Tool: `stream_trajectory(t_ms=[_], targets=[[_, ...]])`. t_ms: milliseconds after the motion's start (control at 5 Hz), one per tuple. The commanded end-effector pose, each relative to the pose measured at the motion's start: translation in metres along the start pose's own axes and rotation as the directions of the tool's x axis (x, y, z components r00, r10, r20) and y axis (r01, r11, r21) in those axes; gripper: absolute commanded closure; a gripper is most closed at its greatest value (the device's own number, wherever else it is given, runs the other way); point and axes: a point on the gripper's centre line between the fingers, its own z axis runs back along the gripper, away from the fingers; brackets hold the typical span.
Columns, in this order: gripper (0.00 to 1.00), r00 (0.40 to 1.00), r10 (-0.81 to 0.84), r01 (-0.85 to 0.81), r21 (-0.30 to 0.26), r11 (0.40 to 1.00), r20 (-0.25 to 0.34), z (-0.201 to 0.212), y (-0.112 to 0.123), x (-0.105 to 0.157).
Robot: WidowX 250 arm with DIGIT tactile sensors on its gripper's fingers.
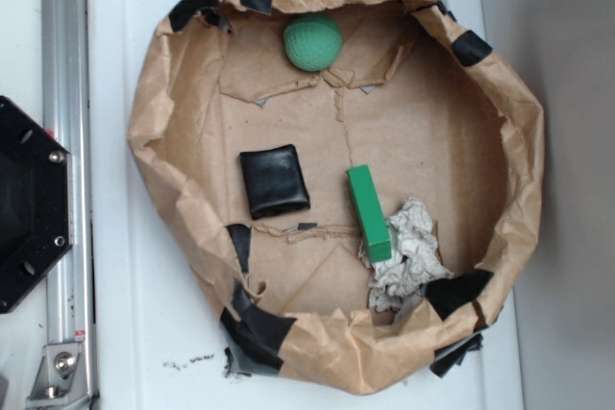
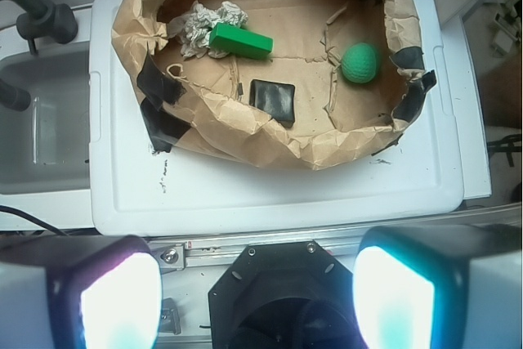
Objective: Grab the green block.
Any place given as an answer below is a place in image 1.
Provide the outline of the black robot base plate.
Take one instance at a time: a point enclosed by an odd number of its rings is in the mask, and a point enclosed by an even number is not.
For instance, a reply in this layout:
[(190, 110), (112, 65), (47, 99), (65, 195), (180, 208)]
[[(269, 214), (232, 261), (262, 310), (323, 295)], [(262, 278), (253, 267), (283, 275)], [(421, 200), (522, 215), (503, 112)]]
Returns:
[(72, 247), (70, 154), (1, 98), (1, 312), (12, 312)]

